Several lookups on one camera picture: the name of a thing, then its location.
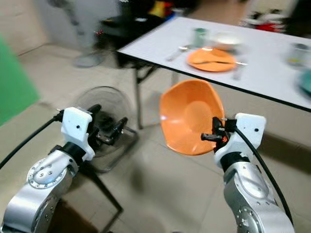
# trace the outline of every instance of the wall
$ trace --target wall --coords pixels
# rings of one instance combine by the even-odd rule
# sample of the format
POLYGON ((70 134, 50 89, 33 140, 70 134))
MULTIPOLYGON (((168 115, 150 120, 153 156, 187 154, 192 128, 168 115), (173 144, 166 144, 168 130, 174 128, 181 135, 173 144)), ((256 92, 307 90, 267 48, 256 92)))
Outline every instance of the wall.
MULTIPOLYGON (((34 2, 49 39, 65 47, 79 48, 76 32, 63 10, 51 7, 47 0, 34 0, 34 2)), ((98 30, 100 20, 119 14, 117 0, 71 0, 71 2, 86 33, 85 46, 93 44, 93 32, 98 30)))
POLYGON ((47 42, 32 0, 0 1, 0 34, 16 54, 47 42))

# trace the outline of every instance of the white table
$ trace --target white table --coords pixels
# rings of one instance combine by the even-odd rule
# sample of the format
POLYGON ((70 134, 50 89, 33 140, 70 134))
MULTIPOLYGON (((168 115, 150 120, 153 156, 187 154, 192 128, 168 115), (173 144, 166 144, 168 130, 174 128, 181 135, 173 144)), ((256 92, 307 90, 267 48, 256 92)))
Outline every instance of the white table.
MULTIPOLYGON (((301 70, 286 63, 293 43, 309 45, 310 42, 309 39, 280 33, 179 17, 140 37, 118 52, 137 61, 145 61, 158 67, 311 112, 311 99, 298 87, 301 70), (243 38, 244 45, 237 55, 237 60, 245 60, 249 65, 243 68, 238 80, 233 79, 234 71, 212 73, 189 66, 186 59, 191 51, 183 53, 172 62, 166 61, 168 56, 177 51, 178 46, 191 43, 195 28, 209 30, 209 37, 225 31, 234 32, 243 38)), ((138 63, 135 68, 138 125, 142 128, 139 83, 147 78, 148 74, 139 77, 138 63)))

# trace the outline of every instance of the orange bowl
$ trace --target orange bowl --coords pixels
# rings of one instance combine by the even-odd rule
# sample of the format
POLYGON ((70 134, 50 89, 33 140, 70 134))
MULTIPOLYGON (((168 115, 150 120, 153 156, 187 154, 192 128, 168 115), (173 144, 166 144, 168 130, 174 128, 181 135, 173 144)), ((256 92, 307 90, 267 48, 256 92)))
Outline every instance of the orange bowl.
POLYGON ((164 137, 167 146, 178 153, 200 155, 212 151, 216 144, 201 141, 201 133, 211 133, 213 117, 224 116, 222 102, 207 81, 180 82, 161 97, 164 137))

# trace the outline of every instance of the black cable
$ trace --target black cable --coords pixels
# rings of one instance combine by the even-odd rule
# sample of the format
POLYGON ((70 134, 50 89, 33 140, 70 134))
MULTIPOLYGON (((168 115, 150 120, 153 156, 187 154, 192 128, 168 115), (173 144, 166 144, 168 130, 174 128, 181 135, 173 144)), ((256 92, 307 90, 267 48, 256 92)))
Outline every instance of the black cable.
POLYGON ((54 121, 56 121, 56 118, 53 117, 51 120, 49 120, 47 123, 42 125, 39 129, 34 131, 31 135, 29 135, 24 141, 22 141, 11 153, 9 153, 4 160, 0 163, 0 169, 3 168, 3 166, 27 143, 29 142, 33 137, 35 137, 38 133, 40 133, 42 130, 44 130, 46 127, 51 125, 54 121))
POLYGON ((278 186, 278 184, 276 183, 273 175, 271 174, 269 168, 267 167, 266 163, 264 162, 264 160, 262 159, 262 157, 260 156, 260 154, 258 153, 258 151, 255 149, 255 147, 253 146, 253 144, 247 139, 247 137, 245 137, 245 135, 238 129, 238 127, 235 127, 235 132, 237 132, 237 134, 245 141, 245 143, 249 146, 249 148, 252 150, 253 154, 256 156, 256 158, 258 159, 258 161, 260 162, 262 168, 264 169, 264 171, 266 172, 268 178, 270 179, 272 185, 274 186, 278 196, 280 197, 280 200, 282 202, 282 205, 284 207, 284 211, 287 215, 287 217, 290 219, 292 225, 294 225, 293 223, 293 218, 291 215, 291 211, 290 208, 287 205, 287 202, 285 200, 285 197, 280 189, 280 187, 278 186))

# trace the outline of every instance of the table edge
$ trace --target table edge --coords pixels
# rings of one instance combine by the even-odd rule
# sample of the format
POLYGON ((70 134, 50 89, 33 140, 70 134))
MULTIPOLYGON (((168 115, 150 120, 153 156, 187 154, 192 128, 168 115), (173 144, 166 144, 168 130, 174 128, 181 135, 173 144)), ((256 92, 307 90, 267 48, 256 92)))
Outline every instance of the table edge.
POLYGON ((246 90, 246 89, 243 89, 243 88, 240 88, 240 87, 232 86, 232 85, 229 85, 229 84, 226 84, 226 83, 218 82, 218 81, 215 81, 215 80, 212 80, 212 79, 203 78, 203 77, 195 75, 195 74, 191 74, 191 73, 188 73, 188 72, 185 72, 185 71, 181 71, 181 70, 178 70, 178 69, 167 67, 165 65, 161 65, 161 64, 158 64, 158 63, 147 61, 147 60, 144 60, 142 58, 135 57, 135 56, 123 53, 121 51, 117 51, 117 53, 120 53, 120 54, 125 55, 125 56, 130 57, 130 58, 134 58, 135 60, 138 60, 138 61, 147 62, 149 64, 156 65, 156 66, 158 66, 160 68, 165 68, 165 69, 177 72, 177 73, 181 73, 181 74, 185 74, 185 75, 191 76, 193 78, 209 81, 211 83, 214 83, 214 84, 217 84, 217 85, 220 85, 220 86, 228 87, 230 89, 234 89, 234 90, 241 91, 241 92, 244 92, 244 93, 247 93, 247 94, 250 94, 250 95, 258 96, 258 97, 264 98, 266 100, 271 100, 273 102, 278 102, 278 103, 281 103, 281 104, 284 104, 284 105, 287 105, 287 106, 290 106, 290 107, 293 107, 293 108, 296 108, 296 109, 303 110, 303 111, 311 113, 311 108, 303 107, 303 106, 300 106, 300 105, 297 105, 297 104, 294 104, 294 103, 290 103, 290 102, 287 102, 287 101, 284 101, 284 100, 279 100, 279 99, 276 99, 274 97, 270 97, 270 96, 267 96, 267 95, 264 95, 264 94, 261 94, 261 93, 257 93, 257 92, 250 91, 250 90, 246 90))

